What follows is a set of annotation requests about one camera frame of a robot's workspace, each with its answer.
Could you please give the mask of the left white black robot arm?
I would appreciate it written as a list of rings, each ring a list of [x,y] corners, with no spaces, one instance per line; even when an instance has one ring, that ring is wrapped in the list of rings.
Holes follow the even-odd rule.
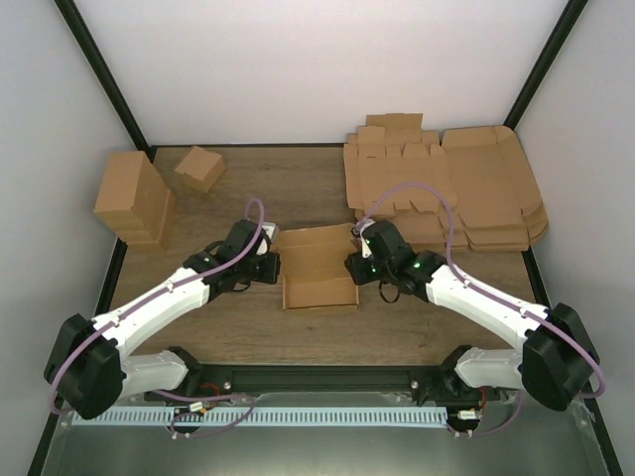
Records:
[[[247,219],[227,237],[189,256],[164,282],[91,319],[79,314],[62,325],[44,371],[53,396],[85,419],[126,397],[166,392],[191,402],[202,389],[202,365],[185,349],[135,355],[150,337],[179,317],[252,283],[276,284],[280,256],[272,251],[279,228]]]

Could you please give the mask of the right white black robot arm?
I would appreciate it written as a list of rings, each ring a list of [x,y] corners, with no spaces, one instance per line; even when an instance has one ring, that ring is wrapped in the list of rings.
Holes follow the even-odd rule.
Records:
[[[557,412],[582,396],[599,368],[599,356],[572,307],[546,307],[484,284],[432,251],[417,253],[386,220],[367,220],[351,231],[358,250],[345,268],[358,286],[391,285],[406,295],[454,311],[494,333],[507,349],[468,346],[441,374],[455,400],[475,388],[523,390]]]

